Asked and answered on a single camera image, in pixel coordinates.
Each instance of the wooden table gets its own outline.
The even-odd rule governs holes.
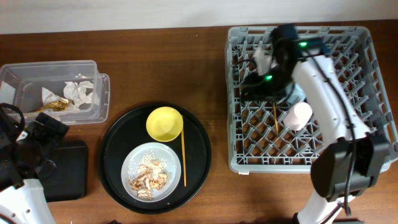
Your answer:
[[[379,60],[394,118],[398,121],[398,21],[330,22],[305,26],[366,26]],[[224,45],[229,27],[113,30],[0,35],[0,65],[59,60],[94,60],[111,80],[111,107],[101,124],[71,126],[68,139],[89,147],[87,196],[49,203],[58,223],[239,223],[290,218],[313,187],[308,174],[250,174],[230,171]],[[161,215],[141,215],[118,205],[104,190],[96,157],[107,129],[125,112],[150,101],[168,101],[193,113],[210,137],[209,176],[184,206]],[[398,165],[351,202],[353,216],[368,223],[398,220]]]

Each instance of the dish rack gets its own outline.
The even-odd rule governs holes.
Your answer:
[[[281,122],[291,105],[277,108],[276,134],[271,102],[242,102],[241,83],[251,72],[248,63],[257,48],[272,50],[275,27],[232,27],[225,46],[228,90],[228,160],[232,171],[309,173],[323,150],[322,133],[314,116],[300,131]],[[370,32],[365,27],[296,27],[299,38],[321,37],[330,49],[336,74],[358,116],[371,132],[383,133],[393,147],[383,165],[398,158],[398,134],[384,88]]]

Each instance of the wooden stick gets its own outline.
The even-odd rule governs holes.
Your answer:
[[[279,134],[278,118],[276,117],[276,103],[272,105],[274,107],[274,119],[275,119],[275,130],[276,134]]]
[[[187,186],[187,170],[185,169],[185,143],[184,143],[184,129],[181,131],[181,145],[182,145],[182,166],[184,171],[184,187]]]

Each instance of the green led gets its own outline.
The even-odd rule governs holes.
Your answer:
[[[271,79],[272,79],[272,75],[267,75],[267,76],[265,77],[265,79],[266,79],[266,81],[271,80]]]
[[[307,42],[300,42],[300,43],[298,43],[298,44],[300,44],[300,47],[305,47],[305,46],[307,46]]]

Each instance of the white plate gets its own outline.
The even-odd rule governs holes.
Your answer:
[[[127,183],[127,179],[133,179],[134,176],[129,175],[129,170],[136,170],[139,166],[139,161],[144,157],[145,154],[153,154],[154,157],[158,159],[165,159],[167,167],[165,168],[167,173],[166,185],[161,190],[151,190],[152,200],[148,198],[139,198],[137,192],[130,188]],[[181,164],[176,153],[166,146],[165,144],[150,142],[142,144],[135,149],[133,149],[126,157],[123,162],[121,178],[124,189],[131,195],[134,199],[141,202],[157,202],[169,196],[181,178]]]

